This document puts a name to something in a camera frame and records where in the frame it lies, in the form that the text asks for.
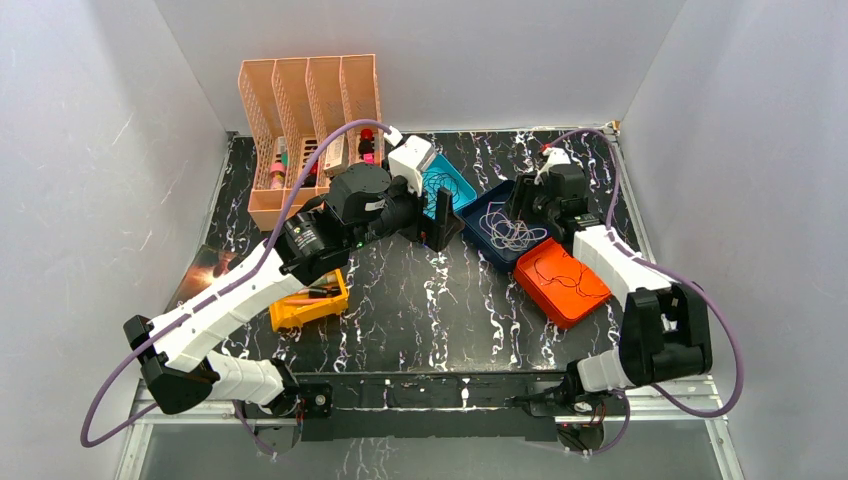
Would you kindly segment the dark blue plastic tray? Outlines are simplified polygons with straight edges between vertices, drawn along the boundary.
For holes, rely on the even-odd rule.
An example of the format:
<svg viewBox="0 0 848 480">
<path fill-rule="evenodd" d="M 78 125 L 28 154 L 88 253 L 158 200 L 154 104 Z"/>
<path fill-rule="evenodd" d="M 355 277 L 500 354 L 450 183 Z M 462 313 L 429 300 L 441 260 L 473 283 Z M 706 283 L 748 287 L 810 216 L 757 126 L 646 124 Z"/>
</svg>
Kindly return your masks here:
<svg viewBox="0 0 848 480">
<path fill-rule="evenodd" d="M 499 272 L 510 273 L 518 259 L 549 237 L 546 228 L 510 219 L 504 207 L 515 182 L 506 180 L 462 208 L 463 237 Z"/>
</svg>

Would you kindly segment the teal plastic tray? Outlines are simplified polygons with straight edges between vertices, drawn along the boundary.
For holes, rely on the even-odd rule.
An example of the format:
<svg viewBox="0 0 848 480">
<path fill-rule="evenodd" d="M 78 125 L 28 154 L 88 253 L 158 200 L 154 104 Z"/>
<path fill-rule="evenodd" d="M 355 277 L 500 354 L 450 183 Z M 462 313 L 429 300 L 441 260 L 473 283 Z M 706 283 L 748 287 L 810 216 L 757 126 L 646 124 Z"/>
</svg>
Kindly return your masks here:
<svg viewBox="0 0 848 480">
<path fill-rule="evenodd" d="M 422 173 L 422 186 L 428 196 L 428 204 L 424 213 L 430 217 L 435 213 L 437 191 L 444 187 L 453 193 L 455 212 L 477 199 L 477 193 L 463 175 L 442 154 L 437 154 Z"/>
</svg>

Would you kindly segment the orange plastic tray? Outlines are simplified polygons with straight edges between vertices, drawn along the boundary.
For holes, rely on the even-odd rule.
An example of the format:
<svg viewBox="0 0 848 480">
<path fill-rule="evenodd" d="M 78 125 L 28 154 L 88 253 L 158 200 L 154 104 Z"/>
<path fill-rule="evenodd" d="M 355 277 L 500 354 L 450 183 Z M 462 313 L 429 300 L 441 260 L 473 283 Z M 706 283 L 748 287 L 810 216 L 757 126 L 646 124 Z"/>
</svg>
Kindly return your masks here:
<svg viewBox="0 0 848 480">
<path fill-rule="evenodd" d="M 564 330 L 580 323 L 612 296 L 602 280 L 553 238 L 522 255 L 513 276 L 546 317 Z"/>
</svg>

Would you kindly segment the yellow plastic parts bin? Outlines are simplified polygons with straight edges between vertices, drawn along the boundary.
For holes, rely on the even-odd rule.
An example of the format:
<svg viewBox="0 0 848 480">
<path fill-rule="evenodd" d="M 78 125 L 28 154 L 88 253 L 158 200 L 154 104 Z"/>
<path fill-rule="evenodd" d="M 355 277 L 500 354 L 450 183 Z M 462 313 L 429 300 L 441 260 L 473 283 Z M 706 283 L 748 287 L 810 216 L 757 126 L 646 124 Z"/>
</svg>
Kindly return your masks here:
<svg viewBox="0 0 848 480">
<path fill-rule="evenodd" d="M 309 287 L 269 307 L 273 331 L 302 328 L 306 323 L 340 316 L 349 306 L 349 291 L 340 269 L 325 274 Z"/>
</svg>

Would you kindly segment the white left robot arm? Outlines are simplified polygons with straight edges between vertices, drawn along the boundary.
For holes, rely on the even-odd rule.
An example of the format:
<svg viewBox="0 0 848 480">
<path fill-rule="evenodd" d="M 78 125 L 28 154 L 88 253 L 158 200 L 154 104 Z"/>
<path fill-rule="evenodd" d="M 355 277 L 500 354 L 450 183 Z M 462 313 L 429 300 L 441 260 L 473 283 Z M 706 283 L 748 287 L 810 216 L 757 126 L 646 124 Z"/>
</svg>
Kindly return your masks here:
<svg viewBox="0 0 848 480">
<path fill-rule="evenodd" d="M 347 168 L 327 193 L 307 200 L 203 292 L 154 319 L 137 315 L 125 322 L 148 391 L 168 415 L 206 400 L 242 401 L 289 415 L 304 393 L 283 361 L 240 359 L 215 347 L 273 303 L 345 266 L 353 251 L 371 242 L 400 234 L 438 252 L 463 227 L 449 188 L 430 195 L 376 165 Z"/>
</svg>

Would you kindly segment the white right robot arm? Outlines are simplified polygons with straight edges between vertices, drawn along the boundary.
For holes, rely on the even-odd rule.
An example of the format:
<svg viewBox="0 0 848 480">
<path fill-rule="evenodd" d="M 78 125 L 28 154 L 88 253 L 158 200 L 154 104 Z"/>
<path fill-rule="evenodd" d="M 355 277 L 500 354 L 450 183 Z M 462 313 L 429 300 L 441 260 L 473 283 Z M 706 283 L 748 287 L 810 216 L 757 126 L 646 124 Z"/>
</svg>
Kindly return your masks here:
<svg viewBox="0 0 848 480">
<path fill-rule="evenodd" d="M 590 413 L 605 391 L 704 374 L 712 367 L 706 302 L 692 287 L 642 265 L 590 213 L 581 167 L 559 164 L 519 176 L 505 210 L 515 220 L 546 228 L 603 282 L 623 311 L 616 347 L 569 364 L 563 399 L 571 411 Z"/>
</svg>

